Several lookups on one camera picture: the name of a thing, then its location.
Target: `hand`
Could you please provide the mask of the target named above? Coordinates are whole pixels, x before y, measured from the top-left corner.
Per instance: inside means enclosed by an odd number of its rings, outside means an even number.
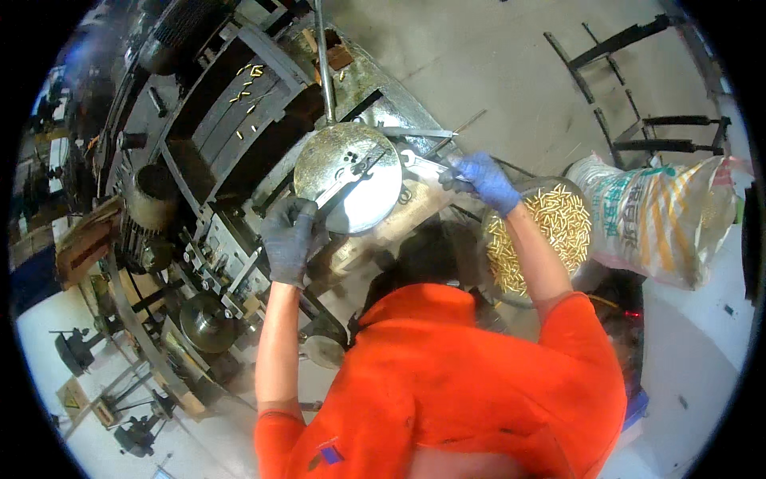
[[[270,279],[304,289],[306,257],[316,203],[291,196],[276,203],[264,219],[260,235],[271,266]]]
[[[513,188],[505,172],[485,152],[474,153],[458,159],[453,168],[470,182],[479,199],[506,217],[522,199]],[[466,182],[454,179],[454,172],[447,170],[439,177],[444,189],[470,191]]]

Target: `container of brass pins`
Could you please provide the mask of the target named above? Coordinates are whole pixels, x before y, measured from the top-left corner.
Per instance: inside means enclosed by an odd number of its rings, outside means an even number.
[[[556,176],[530,179],[519,183],[517,190],[577,290],[578,283],[584,279],[582,264],[588,260],[591,243],[588,201],[577,185]],[[490,296],[516,307],[533,307],[506,224],[499,213],[491,209],[482,221],[478,257],[480,274]]]

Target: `sleeve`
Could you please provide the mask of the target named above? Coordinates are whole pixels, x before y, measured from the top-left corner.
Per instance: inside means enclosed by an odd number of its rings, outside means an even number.
[[[267,409],[260,414],[254,443],[262,479],[285,477],[290,455],[304,429],[303,420],[288,411]]]
[[[619,370],[609,336],[583,293],[569,294],[553,307],[540,329],[538,343],[586,363],[617,365]]]

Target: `plastic sack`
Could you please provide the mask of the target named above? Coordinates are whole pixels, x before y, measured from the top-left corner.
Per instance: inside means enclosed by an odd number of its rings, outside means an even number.
[[[730,162],[625,172],[595,154],[577,161],[567,178],[591,202],[592,258],[686,290],[703,286],[736,216]]]

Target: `gray glove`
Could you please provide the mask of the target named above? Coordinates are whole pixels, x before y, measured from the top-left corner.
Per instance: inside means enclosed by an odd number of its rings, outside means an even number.
[[[264,219],[260,236],[269,258],[272,281],[304,288],[314,216],[315,202],[291,196],[279,200]]]

